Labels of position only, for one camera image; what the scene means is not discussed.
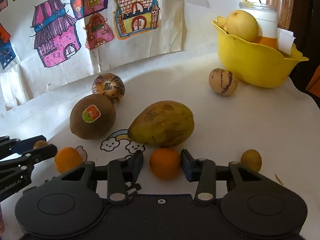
orange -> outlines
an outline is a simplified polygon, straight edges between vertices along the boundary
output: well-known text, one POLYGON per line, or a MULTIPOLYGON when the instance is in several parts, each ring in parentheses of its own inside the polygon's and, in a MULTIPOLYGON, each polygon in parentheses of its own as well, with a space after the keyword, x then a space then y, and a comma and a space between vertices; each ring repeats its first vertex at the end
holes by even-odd
POLYGON ((160 148, 152 153, 149 165, 156 177, 162 180, 170 180, 180 173, 181 157, 176 150, 160 148))
POLYGON ((82 163, 82 159, 76 149, 65 147, 57 152, 54 163, 57 170, 60 173, 64 173, 79 166, 82 163))

smiling cloud drawing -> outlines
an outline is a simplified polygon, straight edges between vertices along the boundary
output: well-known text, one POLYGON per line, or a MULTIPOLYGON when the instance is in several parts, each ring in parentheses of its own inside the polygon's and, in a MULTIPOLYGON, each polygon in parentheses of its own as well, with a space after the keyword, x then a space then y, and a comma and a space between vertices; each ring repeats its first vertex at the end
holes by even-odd
POLYGON ((126 142, 125 149, 130 154, 134 154, 138 150, 144 152, 146 149, 144 144, 139 144, 129 139, 127 129, 118 130, 110 134, 107 139, 101 142, 100 149, 106 152, 111 152, 120 146, 120 141, 122 140, 126 142))

blue house drawing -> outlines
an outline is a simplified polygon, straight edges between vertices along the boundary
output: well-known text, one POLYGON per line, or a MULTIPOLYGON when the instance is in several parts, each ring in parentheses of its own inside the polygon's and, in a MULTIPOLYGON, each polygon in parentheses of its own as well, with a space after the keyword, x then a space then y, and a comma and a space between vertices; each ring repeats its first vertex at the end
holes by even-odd
POLYGON ((15 57, 10 43, 10 34, 0 25, 0 63, 2 68, 5 69, 15 57))

scalloped bowl rim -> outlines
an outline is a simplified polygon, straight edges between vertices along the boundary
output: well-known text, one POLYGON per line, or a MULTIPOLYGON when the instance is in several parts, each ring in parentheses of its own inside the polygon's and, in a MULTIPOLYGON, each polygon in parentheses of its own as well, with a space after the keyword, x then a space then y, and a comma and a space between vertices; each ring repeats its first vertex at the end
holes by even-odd
POLYGON ((279 50, 276 50, 276 49, 274 49, 274 48, 271 48, 271 47, 266 46, 266 45, 263 45, 263 44, 254 43, 254 42, 249 42, 249 41, 246 41, 246 40, 244 40, 244 39, 242 39, 242 38, 240 38, 240 37, 238 37, 238 36, 235 36, 235 35, 233 35, 233 34, 226 33, 222 28, 220 28, 220 27, 218 26, 217 21, 212 21, 212 24, 213 24, 216 28, 219 28, 221 31, 223 31, 226 35, 230 35, 231 37, 236 37, 236 38, 238 38, 239 40, 244 41, 244 42, 246 42, 247 44, 250 44, 250 46, 260 46, 260 47, 266 48, 267 50, 274 51, 275 53, 280 54, 284 60, 293 60, 293 61, 299 61, 299 62, 308 61, 308 60, 309 60, 307 57, 304 57, 303 54, 302 54, 300 51, 297 50, 297 47, 296 47, 295 44, 293 44, 293 45, 294 45, 294 49, 295 49, 297 52, 299 52, 299 54, 301 55, 301 59, 285 57, 284 54, 282 54, 279 50))

circular cover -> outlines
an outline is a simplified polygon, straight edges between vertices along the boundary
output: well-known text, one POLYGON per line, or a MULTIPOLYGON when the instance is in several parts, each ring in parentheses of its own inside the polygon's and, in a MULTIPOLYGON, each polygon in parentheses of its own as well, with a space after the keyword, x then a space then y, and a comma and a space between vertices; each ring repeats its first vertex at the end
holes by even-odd
POLYGON ((98 194, 73 181, 60 181, 56 186, 44 184, 23 195, 15 215, 26 233, 62 237, 88 228, 102 209, 98 194))
POLYGON ((221 212, 231 225, 247 234, 275 237, 298 232, 307 217, 307 206, 286 188, 253 186, 226 194, 221 212))

